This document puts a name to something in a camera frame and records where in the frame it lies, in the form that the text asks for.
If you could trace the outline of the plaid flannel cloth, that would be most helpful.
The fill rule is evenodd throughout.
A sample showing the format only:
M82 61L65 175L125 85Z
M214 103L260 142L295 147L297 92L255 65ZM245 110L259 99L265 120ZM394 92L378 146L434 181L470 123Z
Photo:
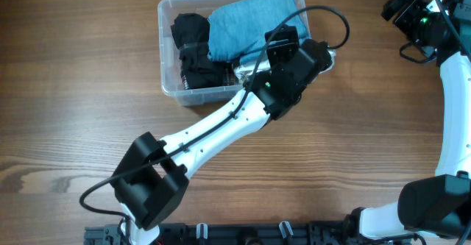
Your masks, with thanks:
M208 84L204 85L202 83L202 80L200 80L200 79L194 79L194 77L188 78L187 74L190 74L190 73L189 72L185 73L182 68L180 69L180 79L181 79L181 82L183 84L183 88L185 90L209 88L210 87ZM222 80L221 80L221 84L219 85L219 87L221 87L221 86L231 86L231 85L237 85L237 84L238 84L238 78L233 73L233 70L231 68L226 68L224 70L223 75L222 75Z

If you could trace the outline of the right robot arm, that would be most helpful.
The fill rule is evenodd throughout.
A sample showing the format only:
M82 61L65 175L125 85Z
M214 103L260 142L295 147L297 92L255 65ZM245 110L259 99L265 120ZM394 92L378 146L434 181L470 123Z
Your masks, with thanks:
M439 67L444 92L442 149L433 177L406 184L396 202L358 207L343 242L384 244L424 237L470 239L470 0L388 0L381 13Z

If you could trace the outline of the blue denim cloth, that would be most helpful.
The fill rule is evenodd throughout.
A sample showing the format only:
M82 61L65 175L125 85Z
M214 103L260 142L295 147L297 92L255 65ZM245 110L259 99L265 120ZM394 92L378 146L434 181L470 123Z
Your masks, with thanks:
M242 0L214 10L208 18L208 58L241 63L256 59L265 34L296 11L296 0Z

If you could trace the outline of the white cloth with green label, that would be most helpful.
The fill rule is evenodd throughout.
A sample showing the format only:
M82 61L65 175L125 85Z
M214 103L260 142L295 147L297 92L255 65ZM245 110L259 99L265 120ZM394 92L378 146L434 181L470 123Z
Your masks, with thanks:
M249 76L252 75L253 71L255 70L256 61L251 61L233 69L233 73L238 78L239 82L245 81ZM257 72L262 72L269 70L271 68L270 63L268 60L262 60L257 68Z

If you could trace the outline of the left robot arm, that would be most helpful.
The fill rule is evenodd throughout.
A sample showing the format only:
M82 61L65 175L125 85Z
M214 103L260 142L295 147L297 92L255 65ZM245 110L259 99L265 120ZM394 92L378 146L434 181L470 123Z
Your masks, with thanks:
M111 183L126 219L128 244L150 244L159 224L180 205L190 178L233 142L283 117L316 77L334 64L335 51L312 39L289 46L275 35L266 50L270 68L256 72L226 105L184 129L156 140L136 138Z

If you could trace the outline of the black cloth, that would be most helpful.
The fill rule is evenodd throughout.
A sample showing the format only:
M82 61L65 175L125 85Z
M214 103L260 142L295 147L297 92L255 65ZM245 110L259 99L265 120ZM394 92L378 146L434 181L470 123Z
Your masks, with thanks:
M179 14L171 25L171 34L179 50L180 77L184 88L223 86L229 65L208 58L209 20L197 13Z

